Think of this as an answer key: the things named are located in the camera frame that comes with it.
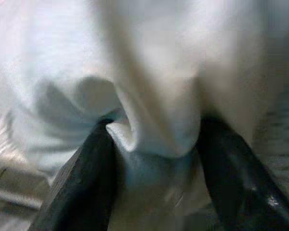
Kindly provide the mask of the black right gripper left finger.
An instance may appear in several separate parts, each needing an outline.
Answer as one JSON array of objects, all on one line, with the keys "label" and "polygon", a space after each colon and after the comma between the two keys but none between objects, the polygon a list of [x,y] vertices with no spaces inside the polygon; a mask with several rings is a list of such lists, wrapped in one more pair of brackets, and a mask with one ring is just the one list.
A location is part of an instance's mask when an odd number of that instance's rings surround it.
[{"label": "black right gripper left finger", "polygon": [[102,120],[63,165],[36,215],[38,231],[106,231],[118,191],[116,148]]}]

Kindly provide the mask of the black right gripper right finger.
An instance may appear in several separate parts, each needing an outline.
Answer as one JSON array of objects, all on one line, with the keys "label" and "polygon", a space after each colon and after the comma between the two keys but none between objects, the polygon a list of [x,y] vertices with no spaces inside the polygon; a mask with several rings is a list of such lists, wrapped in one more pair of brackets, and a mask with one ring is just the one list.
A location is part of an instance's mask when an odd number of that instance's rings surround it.
[{"label": "black right gripper right finger", "polygon": [[289,231],[289,197],[237,132],[204,118],[197,151],[224,230]]}]

